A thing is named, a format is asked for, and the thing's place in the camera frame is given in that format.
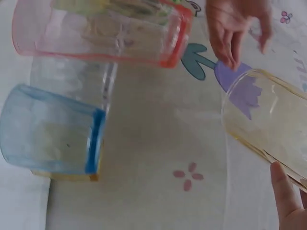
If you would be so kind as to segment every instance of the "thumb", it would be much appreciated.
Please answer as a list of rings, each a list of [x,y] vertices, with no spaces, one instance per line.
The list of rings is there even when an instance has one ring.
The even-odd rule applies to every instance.
[[[272,11],[265,12],[261,17],[258,17],[261,27],[261,36],[259,38],[260,50],[262,53],[265,52],[267,43],[273,36],[272,31]]]
[[[296,199],[292,184],[279,162],[274,162],[271,165],[271,178],[279,222],[282,222],[301,206]]]

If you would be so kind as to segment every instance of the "clear cup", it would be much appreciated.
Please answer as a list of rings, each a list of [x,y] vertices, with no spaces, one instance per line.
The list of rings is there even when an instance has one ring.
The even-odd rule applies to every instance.
[[[21,55],[174,67],[192,13],[168,0],[19,0],[12,39]]]
[[[307,191],[307,94],[252,69],[229,87],[222,107],[226,131],[269,162],[279,161]]]
[[[50,173],[96,174],[105,112],[57,94],[17,85],[0,117],[6,162]]]

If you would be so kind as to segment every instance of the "small flower print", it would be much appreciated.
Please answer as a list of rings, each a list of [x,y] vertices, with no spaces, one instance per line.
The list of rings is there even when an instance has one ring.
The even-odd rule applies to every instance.
[[[292,16],[293,16],[293,15],[292,15],[291,13],[288,14],[286,11],[283,11],[283,12],[282,12],[282,17],[281,17],[281,19],[280,19],[280,22],[281,22],[281,23],[289,24],[290,21],[291,21]]]
[[[195,172],[196,167],[197,167],[196,163],[194,163],[194,162],[190,163],[189,167],[188,167],[188,172],[190,173],[193,180],[202,181],[203,175]],[[176,178],[185,178],[186,177],[186,173],[182,170],[173,171],[173,175]],[[190,179],[186,179],[183,183],[183,190],[187,192],[191,188],[192,188],[192,181]]]

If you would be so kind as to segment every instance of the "green stem print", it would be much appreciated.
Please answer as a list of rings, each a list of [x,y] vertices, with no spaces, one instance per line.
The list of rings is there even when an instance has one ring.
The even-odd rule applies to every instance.
[[[214,62],[199,54],[206,51],[207,47],[202,44],[189,43],[181,59],[181,62],[187,71],[200,81],[204,81],[206,79],[206,74],[201,64],[211,69],[215,68]]]

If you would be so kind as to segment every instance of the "tablecloth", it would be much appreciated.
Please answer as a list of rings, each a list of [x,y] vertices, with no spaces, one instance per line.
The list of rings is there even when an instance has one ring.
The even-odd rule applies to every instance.
[[[188,3],[195,15],[203,14],[202,0]],[[0,1],[4,25],[0,42],[5,47],[2,102],[13,85],[27,81],[32,61],[18,57],[11,46],[14,4]],[[259,25],[255,22],[244,43],[242,61],[307,91],[306,3],[273,0],[272,5],[275,36],[267,54],[257,49]],[[196,19],[187,52],[176,69],[120,66],[101,182],[53,183],[47,230],[278,229],[269,165],[226,135],[221,126],[224,93],[216,81],[217,60],[206,31],[205,19]],[[24,175],[24,171],[13,171],[16,178]],[[23,180],[26,187],[36,178],[28,176]],[[13,193],[12,184],[23,183],[2,183],[0,189],[2,203],[15,202],[22,211],[13,221],[6,217],[13,216],[14,209],[4,207],[7,215],[1,222],[10,229],[22,229],[18,224],[24,224],[27,216],[27,223],[37,224],[36,217],[46,211],[47,196],[36,206],[17,199],[26,189],[16,187]],[[48,180],[43,187],[47,191]],[[39,210],[27,211],[31,205]]]

